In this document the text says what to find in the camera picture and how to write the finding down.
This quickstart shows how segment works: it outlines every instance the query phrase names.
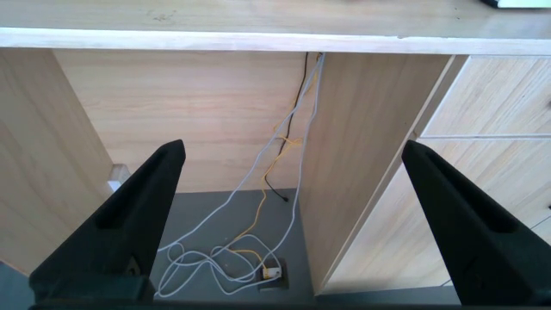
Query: wooden panel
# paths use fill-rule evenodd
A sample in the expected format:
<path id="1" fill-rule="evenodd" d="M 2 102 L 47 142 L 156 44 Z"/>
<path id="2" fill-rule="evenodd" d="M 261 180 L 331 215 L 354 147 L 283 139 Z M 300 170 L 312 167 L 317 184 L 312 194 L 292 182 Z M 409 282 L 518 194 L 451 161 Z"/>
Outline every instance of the wooden panel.
<path id="1" fill-rule="evenodd" d="M 550 16 L 476 0 L 2 0 L 0 44 L 542 55 Z"/>
<path id="2" fill-rule="evenodd" d="M 292 108 L 305 60 L 304 53 L 55 54 L 115 163 L 135 171 L 163 143 L 183 140 L 179 192 L 237 187 Z M 304 134 L 314 89 L 293 119 L 291 138 Z M 259 189 L 280 144 L 265 153 L 243 189 Z M 297 186 L 299 154 L 296 147 L 278 162 L 269 175 L 273 186 Z"/>
<path id="3" fill-rule="evenodd" d="M 551 59 L 471 57 L 424 136 L 551 137 Z"/>
<path id="4" fill-rule="evenodd" d="M 438 152 L 526 226 L 551 215 L 551 139 L 419 142 Z M 402 165 L 324 293 L 438 286 L 448 279 Z"/>
<path id="5" fill-rule="evenodd" d="M 30 273 L 107 198 L 112 162 L 50 51 L 0 51 L 0 259 Z"/>
<path id="6" fill-rule="evenodd" d="M 328 54 L 300 210 L 316 292 L 410 134 L 447 56 Z"/>

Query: drawer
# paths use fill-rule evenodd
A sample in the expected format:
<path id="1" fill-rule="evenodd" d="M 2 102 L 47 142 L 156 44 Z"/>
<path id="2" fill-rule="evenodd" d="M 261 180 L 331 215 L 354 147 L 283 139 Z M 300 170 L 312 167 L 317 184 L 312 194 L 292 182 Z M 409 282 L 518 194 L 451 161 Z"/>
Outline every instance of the drawer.
<path id="1" fill-rule="evenodd" d="M 551 137 L 551 59 L 470 57 L 422 137 Z"/>
<path id="2" fill-rule="evenodd" d="M 421 139 L 550 242 L 551 139 Z M 406 169 L 400 166 L 324 293 L 443 285 L 448 271 Z"/>

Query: white cable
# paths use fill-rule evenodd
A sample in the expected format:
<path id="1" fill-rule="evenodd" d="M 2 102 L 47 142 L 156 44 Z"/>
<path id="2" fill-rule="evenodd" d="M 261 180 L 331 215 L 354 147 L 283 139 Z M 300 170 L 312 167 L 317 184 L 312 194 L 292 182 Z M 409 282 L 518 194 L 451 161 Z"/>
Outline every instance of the white cable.
<path id="1" fill-rule="evenodd" d="M 214 277 L 214 280 L 216 281 L 218 287 L 220 288 L 220 290 L 226 294 L 226 295 L 233 295 L 235 293 L 237 293 L 238 291 L 242 290 L 242 289 L 245 289 L 245 288 L 248 288 L 248 287 L 251 287 L 251 286 L 255 286 L 255 285 L 258 285 L 258 284 L 261 284 L 261 283 L 266 283 L 266 282 L 270 282 L 270 281 L 274 281 L 275 279 L 277 279 L 278 277 L 276 278 L 271 278 L 271 279 L 268 279 L 268 280 L 263 280 L 261 282 L 253 282 L 253 283 L 249 283 L 249 284 L 246 284 L 244 286 L 241 286 L 231 292 L 228 292 L 226 291 L 222 285 L 220 284 L 220 281 L 218 279 L 218 277 L 216 276 L 215 274 L 215 270 L 218 271 L 219 274 L 221 274 L 223 277 L 225 277 L 225 279 L 227 279 L 229 282 L 250 282 L 254 279 L 255 277 L 255 273 L 257 272 L 257 270 L 263 265 L 263 262 L 266 260 L 266 258 L 268 258 L 268 256 L 272 256 L 275 261 L 277 262 L 279 268 L 281 268 L 281 264 L 279 262 L 279 260 L 277 259 L 276 255 L 274 254 L 274 252 L 283 244 L 283 242 L 285 241 L 285 239 L 287 238 L 289 232 L 291 231 L 291 228 L 293 227 L 293 224 L 294 224 L 294 219 L 295 219 L 295 213 L 296 213 L 296 205 L 297 205 L 297 201 L 298 201 L 298 197 L 299 197 L 299 193 L 300 193 L 300 181 L 301 181 L 301 178 L 302 178 L 302 163 L 303 163 L 303 159 L 304 159 L 304 151 L 306 149 L 306 143 L 307 143 L 307 138 L 308 138 L 308 133 L 310 131 L 310 126 L 312 125 L 312 121 L 315 117 L 315 115 L 317 114 L 317 111 L 318 111 L 318 98 L 319 98 L 319 84 L 320 84 L 320 81 L 321 81 L 321 74 L 322 74 L 322 71 L 323 71 L 323 64 L 324 64 L 324 61 L 325 61 L 325 55 L 322 54 L 318 63 L 316 64 L 316 66 L 313 68 L 312 72 L 310 73 L 310 76 L 308 77 L 307 81 L 306 81 L 306 84 L 305 84 L 305 87 L 303 88 L 302 92 L 300 93 L 300 96 L 299 96 L 299 101 L 297 102 L 297 105 L 296 107 L 287 115 L 287 117 L 283 120 L 283 122 L 280 124 L 280 126 L 277 128 L 277 130 L 275 131 L 274 135 L 270 138 L 269 142 L 266 144 L 266 146 L 258 153 L 257 155 L 257 158 L 253 164 L 253 166 L 251 167 L 251 169 L 249 170 L 249 172 L 245 175 L 245 177 L 243 178 L 243 180 L 241 181 L 241 183 L 238 185 L 238 187 L 230 194 L 230 196 L 228 197 L 228 199 L 223 203 L 221 204 L 220 206 L 218 206 L 211 214 L 209 214 L 203 221 L 201 221 L 193 230 L 185 233 L 182 237 L 180 237 L 179 239 L 173 241 L 172 243 L 158 249 L 158 251 L 163 251 L 163 250 L 167 250 L 167 258 L 169 259 L 170 261 L 170 265 L 166 268 L 166 270 L 164 271 L 163 273 L 163 276 L 161 277 L 161 280 L 159 281 L 159 286 L 158 286 L 158 292 L 156 293 L 156 295 L 159 295 L 160 297 L 170 297 L 174 294 L 176 294 L 180 289 L 182 289 L 183 287 L 185 287 L 190 281 L 191 279 L 193 278 L 193 276 L 197 273 L 197 271 L 199 270 L 199 268 L 204 265 L 204 264 L 209 264 L 210 265 L 210 268 L 211 268 L 211 272 L 213 273 L 213 277 Z M 313 112 L 312 112 L 312 116 L 310 117 L 308 123 L 307 123 L 307 126 L 306 126 L 306 131 L 305 131 L 305 135 L 304 135 L 304 139 L 303 139 L 303 143 L 302 143 L 302 149 L 301 149 L 301 152 L 300 152 L 300 163 L 299 163 L 299 179 L 298 179 L 298 184 L 297 184 L 297 190 L 296 190 L 296 193 L 295 193 L 295 196 L 294 196 L 294 203 L 293 203 L 293 210 L 292 210 L 292 218 L 291 218 L 291 222 L 289 223 L 289 226 L 288 226 L 288 229 L 287 231 L 285 232 L 285 234 L 283 235 L 281 241 L 272 249 L 270 250 L 268 246 L 266 246 L 258 237 L 252 235 L 252 234 L 246 234 L 244 236 L 241 236 L 240 238 L 238 239 L 234 239 L 232 242 L 230 242 L 229 244 L 227 244 L 226 246 L 222 247 L 222 246 L 215 246 L 209 255 L 206 255 L 205 253 L 202 253 L 202 252 L 199 252 L 199 251 L 185 251 L 184 247 L 182 244 L 180 244 L 180 241 L 182 239 L 185 239 L 186 237 L 188 237 L 189 235 L 191 235 L 192 233 L 194 233 L 195 231 L 197 231 L 197 229 L 199 229 L 200 226 L 202 226 L 208 219 L 210 219 L 216 212 L 218 212 L 220 209 L 222 209 L 223 207 L 225 207 L 229 201 L 232 199 L 233 195 L 241 188 L 241 186 L 245 183 L 245 181 L 247 180 L 247 178 L 251 175 L 251 173 L 254 171 L 254 169 L 256 168 L 257 164 L 258 164 L 258 160 L 261 158 L 262 154 L 264 153 L 264 151 L 266 151 L 268 149 L 268 146 L 272 143 L 272 141 L 276 138 L 277 134 L 282 130 L 282 127 L 283 127 L 283 124 L 287 121 L 287 119 L 296 112 L 296 110 L 300 107 L 300 105 L 302 104 L 302 99 L 304 97 L 304 95 L 306 94 L 306 91 L 308 90 L 310 84 L 312 83 L 312 80 L 313 80 L 313 77 L 315 76 L 315 72 L 316 71 L 319 71 L 319 76 L 318 76 L 318 81 L 317 81 L 317 85 L 316 85 L 316 96 L 315 96 L 315 101 L 314 101 L 314 108 L 313 108 Z M 238 254 L 236 252 L 233 252 L 231 250 L 229 250 L 229 247 L 231 245 L 233 245 L 234 243 L 240 241 L 241 239 L 244 239 L 244 238 L 254 238 L 255 240 L 257 240 L 266 250 L 268 250 L 268 253 L 264 256 L 264 258 L 262 259 L 262 261 L 260 262 L 260 264 L 254 268 L 252 266 L 252 264 L 241 254 Z M 181 250 L 182 250 L 182 254 L 175 258 L 175 259 L 172 259 L 170 258 L 170 249 L 175 246 L 175 245 L 179 245 Z M 221 254 L 221 252 L 223 251 L 227 251 L 233 255 L 236 255 L 238 256 L 239 258 L 243 259 L 248 265 L 249 267 L 251 267 L 251 272 L 249 272 L 248 274 L 244 275 L 244 276 L 240 276 L 240 277 L 237 277 L 237 278 L 234 278 L 234 277 L 231 277 L 229 276 L 221 267 L 220 265 L 214 260 L 215 257 L 217 257 L 219 254 Z M 183 260 L 185 257 L 187 257 L 188 255 L 196 255 L 196 256 L 200 256 L 200 257 L 203 257 L 202 260 L 199 260 L 199 261 L 195 261 L 195 262 L 192 262 L 192 263 L 184 263 Z M 163 288 L 166 287 L 166 285 L 170 282 L 170 280 L 172 279 L 172 277 L 176 274 L 176 272 L 178 271 L 178 269 L 180 267 L 189 267 L 189 266 L 196 266 L 195 270 L 191 273 L 191 275 L 189 275 L 189 277 L 176 289 L 174 289 L 172 292 L 168 293 L 168 294 L 163 294 L 161 293 L 161 291 L 163 290 Z M 173 268 L 173 271 L 171 272 L 170 276 L 168 277 L 168 279 L 165 281 L 165 277 L 167 275 L 167 273 L 169 272 L 170 268 Z"/>

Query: black cable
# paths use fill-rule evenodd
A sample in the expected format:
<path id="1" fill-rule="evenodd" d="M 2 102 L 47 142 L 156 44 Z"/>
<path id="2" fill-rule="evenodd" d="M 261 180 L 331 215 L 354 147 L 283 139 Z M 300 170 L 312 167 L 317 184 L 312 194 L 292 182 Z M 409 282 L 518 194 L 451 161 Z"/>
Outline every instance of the black cable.
<path id="1" fill-rule="evenodd" d="M 304 59 L 304 73 L 302 74 L 302 82 L 300 82 L 300 87 L 299 87 L 299 91 L 297 92 L 296 94 L 296 98 L 294 99 L 294 106 L 293 106 L 293 109 L 296 108 L 296 105 L 299 104 L 299 97 L 300 97 L 300 92 L 302 91 L 302 87 L 304 86 L 304 81 L 306 80 L 306 69 L 308 67 L 308 54 L 309 52 L 306 52 L 306 56 L 305 56 L 305 59 Z M 282 146 L 279 148 L 279 152 L 277 153 L 277 156 L 280 156 L 282 154 L 282 151 L 283 151 L 283 147 L 285 146 L 285 143 L 287 143 L 287 139 L 289 138 L 289 134 L 291 133 L 291 121 L 293 121 L 293 116 L 294 116 L 294 113 L 291 114 L 291 117 L 289 117 L 289 122 L 287 124 L 287 134 L 285 135 L 285 139 L 283 139 L 283 142 L 282 142 Z M 272 191 L 280 196 L 280 198 L 283 199 L 284 202 L 288 202 L 289 199 L 284 196 L 284 195 L 281 195 L 280 193 L 277 192 L 277 190 L 275 190 L 272 185 L 268 182 L 268 176 L 266 176 L 264 178 L 264 180 L 266 181 L 266 183 L 268 184 L 268 186 L 272 189 Z"/>

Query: yellow cable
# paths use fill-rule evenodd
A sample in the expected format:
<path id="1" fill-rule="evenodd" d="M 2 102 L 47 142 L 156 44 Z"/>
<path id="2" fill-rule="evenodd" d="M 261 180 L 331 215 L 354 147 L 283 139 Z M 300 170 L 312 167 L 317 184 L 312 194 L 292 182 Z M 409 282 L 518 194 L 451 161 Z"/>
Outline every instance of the yellow cable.
<path id="1" fill-rule="evenodd" d="M 260 257 L 260 255 L 258 255 L 258 253 L 256 253 L 256 252 L 253 251 L 253 250 L 230 250 L 230 251 L 232 251 L 232 252 L 234 252 L 234 253 L 251 253 L 251 254 L 254 254 L 254 255 L 257 256 L 258 261 L 259 261 L 260 263 L 262 263 L 262 267 L 263 267 L 264 269 L 267 269 L 267 268 L 266 268 L 266 265 L 263 263 L 262 258 Z"/>
<path id="2" fill-rule="evenodd" d="M 286 147 L 283 152 L 279 155 L 277 155 L 277 157 L 274 159 L 274 161 L 272 162 L 272 164 L 269 166 L 269 168 L 266 170 L 266 172 L 264 173 L 264 175 L 262 176 L 262 178 L 260 179 L 260 182 L 261 182 L 261 190 L 262 190 L 262 194 L 263 194 L 263 199 L 260 201 L 260 204 L 258 204 L 258 209 L 257 209 L 257 215 L 255 216 L 255 221 L 252 223 L 252 225 L 245 229 L 242 233 L 240 233 L 237 237 L 235 237 L 235 239 L 238 239 L 240 237 L 242 237 L 244 234 L 248 233 L 256 224 L 257 224 L 257 221 L 258 221 L 258 215 L 260 214 L 260 209 L 262 208 L 262 205 L 264 204 L 264 202 L 266 201 L 266 198 L 268 196 L 266 196 L 266 190 L 264 189 L 264 186 L 263 186 L 263 183 L 262 181 L 265 181 L 266 179 L 266 176 L 268 176 L 269 172 L 272 171 L 272 169 L 274 168 L 274 165 L 277 163 L 277 161 L 283 156 L 285 155 L 285 153 L 291 148 L 293 147 L 293 145 L 296 145 L 297 141 L 293 141 L 293 144 Z"/>
<path id="3" fill-rule="evenodd" d="M 318 61 L 319 59 L 319 56 L 321 55 L 321 53 L 318 53 L 318 57 L 316 58 L 316 61 Z M 310 91 L 311 87 L 312 87 L 312 84 L 315 84 L 315 81 L 318 79 L 318 73 L 314 73 L 314 77 L 313 77 L 313 82 L 310 83 L 310 85 L 308 86 L 308 88 L 306 89 L 305 94 L 308 93 L 308 91 Z M 289 110 L 288 113 L 290 113 L 292 110 L 294 109 L 294 106 L 291 107 L 291 109 Z M 280 121 L 277 125 L 274 126 L 274 131 L 277 130 L 277 128 L 283 123 L 283 121 Z M 300 145 L 302 143 L 302 138 L 298 138 L 298 139 L 294 139 L 294 140 L 290 140 L 288 138 L 286 138 L 285 136 L 283 135 L 279 135 L 279 137 L 285 141 L 287 141 L 287 143 L 289 143 L 289 146 L 286 147 L 283 152 L 281 152 L 279 155 L 277 155 L 276 158 L 274 158 L 274 161 L 272 162 L 272 164 L 269 166 L 269 168 L 266 170 L 266 172 L 264 173 L 264 175 L 260 178 L 260 190 L 262 190 L 262 194 L 263 194 L 263 198 L 262 200 L 260 201 L 260 203 L 258 204 L 258 208 L 257 208 L 257 214 L 255 215 L 255 221 L 252 223 L 251 226 L 249 226 L 249 228 L 245 229 L 242 233 L 240 233 L 237 237 L 235 237 L 235 239 L 238 239 L 240 237 L 242 237 L 243 235 L 245 235 L 246 233 L 248 233 L 256 224 L 257 224 L 257 221 L 258 221 L 258 215 L 260 214 L 260 209 L 262 208 L 262 205 L 264 204 L 264 202 L 266 201 L 266 198 L 268 198 L 268 196 L 266 195 L 266 190 L 264 189 L 264 186 L 263 186 L 263 181 L 266 183 L 266 176 L 268 176 L 269 172 L 272 171 L 272 169 L 274 169 L 274 165 L 276 165 L 277 161 L 283 157 L 283 155 L 285 155 L 285 153 L 293 146 L 296 146 L 296 145 Z M 253 250 L 231 250 L 233 252 L 236 252 L 236 253 L 240 253 L 240 252 L 243 252 L 243 253 L 252 253 L 254 255 L 257 256 L 258 260 L 260 262 L 262 262 L 262 258 L 260 257 L 260 255 L 258 255 L 258 253 L 256 253 L 255 251 Z M 266 270 L 266 265 L 264 263 L 262 263 L 262 266 L 263 268 Z"/>

